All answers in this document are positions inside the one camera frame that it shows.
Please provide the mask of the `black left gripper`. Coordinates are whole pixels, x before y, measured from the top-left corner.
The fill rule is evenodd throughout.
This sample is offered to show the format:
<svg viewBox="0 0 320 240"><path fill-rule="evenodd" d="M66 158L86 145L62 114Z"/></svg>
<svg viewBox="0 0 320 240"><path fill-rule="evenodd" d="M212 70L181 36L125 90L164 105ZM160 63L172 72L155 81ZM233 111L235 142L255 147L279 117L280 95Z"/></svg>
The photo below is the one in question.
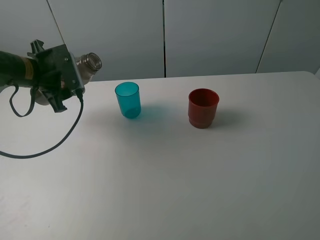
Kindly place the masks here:
<svg viewBox="0 0 320 240"><path fill-rule="evenodd" d="M52 57L52 47L43 48L44 42L34 40L30 43L31 52L27 56L36 60L39 68L39 91L44 95L55 113L67 110L62 99L69 99L70 93L62 90L61 75L56 70Z"/></svg>

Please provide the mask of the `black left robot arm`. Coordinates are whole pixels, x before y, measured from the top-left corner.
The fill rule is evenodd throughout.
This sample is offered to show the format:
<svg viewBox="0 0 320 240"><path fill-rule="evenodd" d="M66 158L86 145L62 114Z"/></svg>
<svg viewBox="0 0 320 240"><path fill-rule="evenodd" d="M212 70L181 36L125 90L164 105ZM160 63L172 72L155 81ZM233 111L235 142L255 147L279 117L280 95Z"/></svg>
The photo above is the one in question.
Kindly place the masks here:
<svg viewBox="0 0 320 240"><path fill-rule="evenodd" d="M35 88L50 95L70 96L78 87L74 59L65 44L44 48L31 42L27 57L0 52L0 86Z"/></svg>

